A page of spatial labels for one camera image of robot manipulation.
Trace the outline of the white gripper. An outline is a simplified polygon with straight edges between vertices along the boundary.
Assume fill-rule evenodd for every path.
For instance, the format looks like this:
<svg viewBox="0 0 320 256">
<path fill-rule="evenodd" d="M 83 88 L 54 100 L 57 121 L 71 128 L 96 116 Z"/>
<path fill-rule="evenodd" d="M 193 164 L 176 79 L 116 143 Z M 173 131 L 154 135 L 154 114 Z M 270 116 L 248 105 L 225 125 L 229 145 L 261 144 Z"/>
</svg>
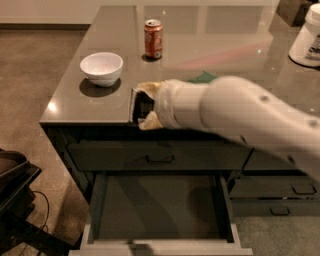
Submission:
<svg viewBox="0 0 320 256">
<path fill-rule="evenodd" d="M 138 119 L 140 130 L 193 129 L 206 130 L 201 120 L 200 102 L 207 84 L 180 80 L 139 83 L 135 90 L 154 99 L 154 111 Z"/>
</svg>

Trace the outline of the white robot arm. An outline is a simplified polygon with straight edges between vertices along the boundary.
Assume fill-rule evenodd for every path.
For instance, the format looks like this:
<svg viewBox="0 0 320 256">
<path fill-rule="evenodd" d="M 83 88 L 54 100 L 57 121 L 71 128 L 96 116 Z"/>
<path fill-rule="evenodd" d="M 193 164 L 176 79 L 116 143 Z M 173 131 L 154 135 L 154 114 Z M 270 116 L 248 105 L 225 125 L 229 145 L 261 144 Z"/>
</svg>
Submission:
<svg viewBox="0 0 320 256">
<path fill-rule="evenodd" d="M 302 112 L 241 77 L 209 83 L 144 82 L 134 89 L 154 101 L 138 121 L 142 130 L 192 129 L 214 133 L 276 156 L 320 179 L 320 118 Z"/>
</svg>

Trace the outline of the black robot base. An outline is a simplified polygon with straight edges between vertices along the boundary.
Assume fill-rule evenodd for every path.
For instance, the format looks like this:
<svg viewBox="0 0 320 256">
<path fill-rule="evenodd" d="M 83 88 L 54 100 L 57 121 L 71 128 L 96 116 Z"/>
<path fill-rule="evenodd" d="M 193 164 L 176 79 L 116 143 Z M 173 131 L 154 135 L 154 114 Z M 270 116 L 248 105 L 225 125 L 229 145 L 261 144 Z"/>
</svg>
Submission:
<svg viewBox="0 0 320 256">
<path fill-rule="evenodd" d="M 30 184 L 42 170 L 24 154 L 0 149 L 0 253 L 24 243 L 47 256 L 68 256 L 80 248 L 82 237 L 72 245 L 27 221 L 34 210 L 35 192 Z"/>
</svg>

